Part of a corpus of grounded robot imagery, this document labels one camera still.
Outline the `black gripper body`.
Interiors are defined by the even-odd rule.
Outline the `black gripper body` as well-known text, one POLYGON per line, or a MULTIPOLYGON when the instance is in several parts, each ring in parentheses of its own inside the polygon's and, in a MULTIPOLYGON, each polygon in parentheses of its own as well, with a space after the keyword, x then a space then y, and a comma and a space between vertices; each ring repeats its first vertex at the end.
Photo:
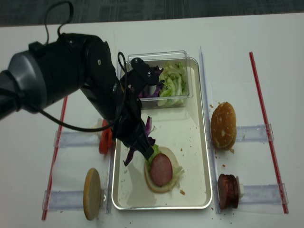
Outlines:
POLYGON ((120 140, 127 147, 133 147, 136 136, 145 133, 141 119, 142 103, 137 95, 128 87, 127 79, 120 80, 119 87, 113 91, 115 108, 114 119, 107 119, 112 124, 112 139, 120 140))

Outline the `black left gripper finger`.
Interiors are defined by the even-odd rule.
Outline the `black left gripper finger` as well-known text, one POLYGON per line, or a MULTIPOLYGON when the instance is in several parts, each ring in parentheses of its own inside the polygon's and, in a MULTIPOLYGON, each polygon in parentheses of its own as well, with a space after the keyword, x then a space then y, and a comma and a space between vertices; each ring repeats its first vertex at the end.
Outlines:
POLYGON ((140 133, 135 138, 133 148, 138 150, 148 160, 154 153, 153 145, 154 139, 152 137, 147 136, 146 133, 140 133))

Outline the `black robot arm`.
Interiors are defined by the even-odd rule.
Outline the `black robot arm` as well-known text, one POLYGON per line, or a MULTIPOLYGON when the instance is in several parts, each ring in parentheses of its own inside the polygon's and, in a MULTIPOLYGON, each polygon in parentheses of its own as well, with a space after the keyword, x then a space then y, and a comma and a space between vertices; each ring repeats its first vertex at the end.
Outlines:
POLYGON ((58 100, 81 90, 107 121, 113 137, 139 151, 153 154, 139 93, 158 83, 158 77, 141 59, 132 70, 116 76, 108 44, 99 37, 62 34, 56 42, 31 43, 15 54, 0 74, 0 116, 24 109, 40 113, 58 100))

